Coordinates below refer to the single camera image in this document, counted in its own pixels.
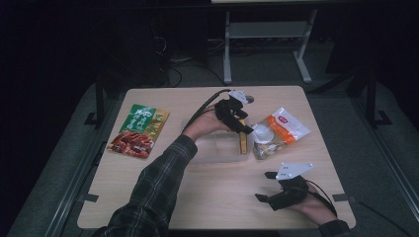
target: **table leg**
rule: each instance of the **table leg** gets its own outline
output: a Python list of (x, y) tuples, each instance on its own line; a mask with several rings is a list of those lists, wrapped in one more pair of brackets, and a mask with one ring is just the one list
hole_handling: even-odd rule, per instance
[(224, 84), (231, 84), (230, 68), (230, 12), (225, 14), (225, 40), (224, 40)]
[(310, 19), (307, 22), (307, 25), (305, 26), (304, 33), (302, 35), (302, 42), (301, 46), (299, 47), (298, 51), (295, 51), (293, 53), (293, 57), (295, 59), (296, 65), (298, 66), (299, 72), (301, 73), (302, 81), (309, 84), (311, 83), (311, 77), (308, 73), (307, 67), (305, 66), (305, 63), (302, 59), (304, 56), (305, 48), (307, 47), (308, 40), (310, 38), (311, 30), (314, 25), (315, 16), (317, 14), (317, 9), (314, 9), (311, 11)]

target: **plaid sleeve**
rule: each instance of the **plaid sleeve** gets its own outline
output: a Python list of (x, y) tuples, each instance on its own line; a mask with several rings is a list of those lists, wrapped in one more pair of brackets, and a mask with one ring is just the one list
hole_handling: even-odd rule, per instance
[(180, 135), (144, 168), (129, 203), (115, 211), (102, 236), (167, 236), (176, 196), (189, 161), (198, 149)]

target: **human hand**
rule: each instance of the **human hand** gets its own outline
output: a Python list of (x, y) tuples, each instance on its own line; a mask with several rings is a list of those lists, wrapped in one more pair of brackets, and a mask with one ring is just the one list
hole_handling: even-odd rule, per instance
[(196, 141), (201, 136), (217, 130), (231, 131), (227, 125), (218, 120), (215, 115), (214, 106), (208, 106), (203, 113), (183, 131), (183, 134)]
[[(313, 185), (309, 183), (307, 184), (309, 191), (318, 193), (317, 189)], [(329, 208), (327, 208), (323, 202), (312, 195), (307, 195), (302, 202), (292, 205), (288, 207), (288, 209), (304, 214), (317, 225), (322, 225), (338, 219), (337, 216)]]

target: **snack bag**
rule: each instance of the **snack bag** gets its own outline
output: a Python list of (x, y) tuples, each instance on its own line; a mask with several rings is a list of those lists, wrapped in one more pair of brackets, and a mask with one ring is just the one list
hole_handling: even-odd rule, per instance
[(253, 153), (257, 159), (266, 159), (278, 150), (293, 144), (310, 133), (299, 120), (280, 108), (252, 126)]
[(168, 111), (132, 105), (120, 133), (107, 147), (108, 150), (147, 158), (168, 117)]

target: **human arm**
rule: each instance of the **human arm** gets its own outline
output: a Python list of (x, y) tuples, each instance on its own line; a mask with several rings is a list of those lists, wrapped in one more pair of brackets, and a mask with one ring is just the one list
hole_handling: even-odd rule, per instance
[[(308, 190), (317, 193), (317, 189), (308, 184)], [(299, 204), (288, 207), (298, 211), (308, 219), (316, 223), (319, 227), (321, 236), (323, 237), (351, 237), (351, 231), (348, 224), (338, 219), (338, 217), (319, 199), (312, 195), (307, 195), (306, 198)]]
[(166, 236), (185, 168), (198, 149), (195, 141), (216, 130), (228, 130), (209, 107), (151, 164), (145, 167), (129, 203), (115, 211), (97, 236)]

